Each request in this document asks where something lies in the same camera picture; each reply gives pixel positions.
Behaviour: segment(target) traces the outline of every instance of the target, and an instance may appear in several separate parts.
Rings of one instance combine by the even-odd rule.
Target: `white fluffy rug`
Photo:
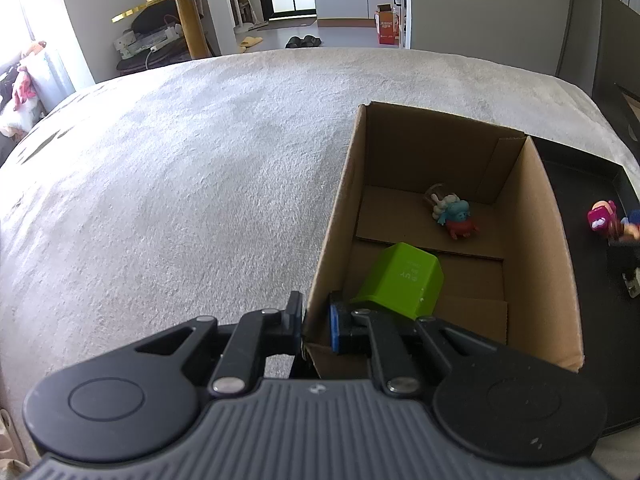
[[[306,293],[356,108],[371,100],[564,142],[624,164],[640,190],[638,165],[581,90],[482,60],[277,50],[103,83],[0,168],[0,401],[16,422],[53,370],[199,314],[235,322]]]

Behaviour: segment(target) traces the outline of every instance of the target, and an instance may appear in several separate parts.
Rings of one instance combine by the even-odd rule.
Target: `round table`
[[[138,5],[137,7],[125,10],[123,13],[112,18],[111,21],[113,23],[119,22],[127,16],[140,12],[140,10],[165,1],[167,0],[150,0],[144,4]],[[207,41],[204,37],[202,24],[200,23],[200,15],[196,6],[196,0],[175,0],[175,4],[178,7],[180,24],[182,25],[182,31],[184,32],[184,39],[187,42],[187,47],[189,47],[191,59],[212,57],[212,53],[209,52],[209,48],[207,47]]]

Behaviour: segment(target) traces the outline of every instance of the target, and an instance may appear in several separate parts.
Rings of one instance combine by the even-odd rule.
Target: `black tray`
[[[624,169],[608,160],[534,138],[556,195],[574,264],[585,362],[580,370],[607,399],[604,434],[640,422],[640,297],[632,299],[622,274],[607,270],[604,238],[587,224],[598,200],[613,200],[618,217],[640,208]]]

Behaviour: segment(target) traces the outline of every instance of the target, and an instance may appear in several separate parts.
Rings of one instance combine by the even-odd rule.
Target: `floor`
[[[321,46],[370,46],[397,48],[395,45],[380,45],[376,29],[373,27],[318,27],[315,23],[306,27],[287,27],[264,30],[257,28],[243,34],[236,34],[238,44],[247,36],[260,37],[262,41],[247,49],[247,52],[277,50],[284,48],[289,38],[304,38],[307,34],[320,38]]]

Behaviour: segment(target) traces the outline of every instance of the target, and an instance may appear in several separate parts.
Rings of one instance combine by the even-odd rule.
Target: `black slipper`
[[[322,40],[313,36],[305,36],[300,46],[320,46]]]
[[[289,41],[287,41],[287,46],[285,48],[300,48],[302,46],[302,40],[299,37],[294,36]]]

